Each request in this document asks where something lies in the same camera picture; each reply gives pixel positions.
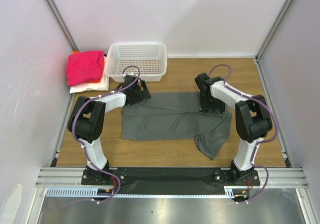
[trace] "orange wire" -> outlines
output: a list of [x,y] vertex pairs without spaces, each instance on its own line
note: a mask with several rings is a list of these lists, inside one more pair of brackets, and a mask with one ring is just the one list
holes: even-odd
[[251,191],[251,190],[254,188],[253,183],[251,182],[251,180],[250,180],[250,179],[248,179],[246,182],[248,183],[248,188],[249,188],[249,185],[251,185],[251,188],[250,188],[250,189],[248,189],[248,191]]

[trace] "pink cloth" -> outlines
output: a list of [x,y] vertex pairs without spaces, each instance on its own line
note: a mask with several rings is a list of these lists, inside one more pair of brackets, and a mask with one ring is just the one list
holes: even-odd
[[68,85],[100,80],[103,75],[103,51],[86,51],[70,55],[66,65]]

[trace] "metal surface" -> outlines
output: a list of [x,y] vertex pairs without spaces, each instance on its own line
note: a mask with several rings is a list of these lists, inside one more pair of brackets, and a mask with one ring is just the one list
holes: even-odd
[[296,190],[302,213],[307,224],[319,223],[317,211],[314,209],[314,203],[311,199],[310,189]]
[[263,73],[263,71],[261,69],[260,63],[256,59],[254,59],[254,63],[255,63],[255,66],[256,66],[256,68],[258,70],[259,78],[261,80],[261,84],[262,84],[262,87],[263,87],[263,90],[264,90],[264,93],[265,93],[265,98],[267,100],[268,107],[275,114],[275,116],[277,118],[277,121],[279,123],[278,139],[279,139],[279,142],[280,142],[280,145],[281,145],[281,149],[282,149],[282,152],[283,152],[283,158],[288,158],[288,160],[290,162],[290,154],[288,153],[288,149],[286,147],[286,140],[285,140],[285,137],[283,135],[283,130],[282,130],[282,126],[281,126],[280,120],[278,119],[277,110],[275,109],[274,102],[272,101],[271,96],[269,94],[268,84],[267,84],[267,81],[265,79],[266,77],[265,77],[265,75],[264,75],[264,73]]
[[[36,182],[36,187],[96,187],[81,185],[83,170],[84,168],[42,168]],[[266,179],[266,172],[260,168],[256,170],[259,174],[260,186],[262,186]],[[308,187],[301,168],[268,168],[268,171],[269,181],[266,188]]]
[[79,51],[77,46],[76,46],[76,43],[74,41],[74,39],[72,38],[56,4],[54,3],[54,0],[45,0],[51,13],[53,14],[53,16],[55,17],[59,27],[61,28],[61,31],[62,33],[64,34],[66,40],[68,41],[70,47],[72,48],[72,50],[74,51]]
[[248,205],[227,199],[114,198],[105,204],[80,202],[55,209],[74,200],[45,198],[38,224],[306,223],[295,189],[265,190]]
[[35,196],[33,197],[31,209],[26,216],[26,224],[35,224],[38,222],[40,212],[45,200],[46,190],[46,188],[36,188],[34,190]]
[[274,33],[276,32],[277,28],[279,27],[283,17],[285,16],[287,10],[289,9],[291,3],[292,3],[293,0],[286,0],[285,3],[283,4],[277,18],[275,19],[275,22],[273,23],[272,25],[272,28],[271,30],[269,31],[268,35],[266,36],[257,56],[256,56],[256,59],[257,61],[259,61],[266,49],[266,47],[268,46],[270,40],[272,39]]

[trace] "wooden floor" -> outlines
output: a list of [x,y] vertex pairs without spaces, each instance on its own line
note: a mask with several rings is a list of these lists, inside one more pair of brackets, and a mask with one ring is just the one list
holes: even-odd
[[[166,74],[160,82],[148,82],[151,93],[157,92],[192,92],[199,91],[195,78],[207,72],[217,64],[226,63],[232,67],[228,83],[249,94],[262,94],[264,91],[252,58],[194,58],[169,59]],[[225,77],[227,68],[221,67],[211,75]],[[113,90],[119,83],[110,79],[109,89]],[[102,94],[101,91],[88,91],[77,94],[75,100],[83,95],[87,97]],[[104,154],[111,166],[118,167],[228,167],[235,157],[239,136],[236,132],[234,112],[230,137],[214,160],[210,160],[196,147],[194,140],[172,141],[131,141],[122,139],[122,109],[106,113],[101,143]],[[267,167],[285,166],[278,140],[262,144],[256,157],[256,164]],[[59,167],[85,166],[86,159],[80,144],[71,133],[66,131],[57,161]]]

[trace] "white wall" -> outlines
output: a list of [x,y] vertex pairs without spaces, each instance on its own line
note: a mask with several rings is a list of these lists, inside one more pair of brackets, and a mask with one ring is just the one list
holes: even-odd
[[320,210],[320,0],[294,0],[261,65],[295,167]]
[[169,56],[256,55],[285,0],[55,0],[80,50],[161,41]]
[[0,206],[22,184],[21,224],[66,110],[71,49],[44,0],[0,0],[0,17]]

